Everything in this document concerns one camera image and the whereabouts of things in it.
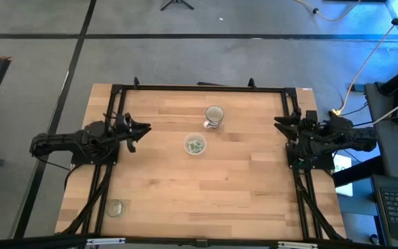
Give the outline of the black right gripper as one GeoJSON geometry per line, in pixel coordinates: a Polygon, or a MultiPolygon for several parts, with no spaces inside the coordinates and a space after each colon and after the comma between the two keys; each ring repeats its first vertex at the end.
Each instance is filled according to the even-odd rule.
{"type": "Polygon", "coordinates": [[[315,110],[306,111],[305,117],[302,117],[302,111],[295,109],[289,116],[275,117],[274,120],[279,123],[274,126],[288,140],[294,140],[295,146],[309,145],[319,133],[319,121],[315,110]]]}

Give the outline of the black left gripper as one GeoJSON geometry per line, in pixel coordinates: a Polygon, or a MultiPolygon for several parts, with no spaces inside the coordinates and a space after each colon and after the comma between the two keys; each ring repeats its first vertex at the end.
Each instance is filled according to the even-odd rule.
{"type": "Polygon", "coordinates": [[[151,125],[144,122],[136,122],[130,113],[117,114],[113,125],[116,142],[138,142],[151,130],[151,125]]]}

